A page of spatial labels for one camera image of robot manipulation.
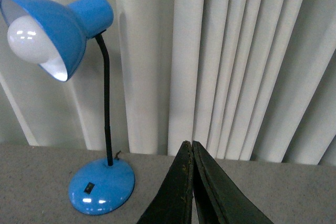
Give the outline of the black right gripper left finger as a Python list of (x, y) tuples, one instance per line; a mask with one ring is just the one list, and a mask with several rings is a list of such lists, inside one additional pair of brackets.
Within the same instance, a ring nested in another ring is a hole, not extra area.
[(194, 155), (184, 141), (157, 194), (138, 223), (191, 223)]

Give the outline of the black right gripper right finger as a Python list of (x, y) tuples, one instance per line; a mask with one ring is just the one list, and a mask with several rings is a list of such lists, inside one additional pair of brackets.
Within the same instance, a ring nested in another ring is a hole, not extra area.
[(200, 142), (192, 144), (199, 223), (272, 223), (236, 186)]

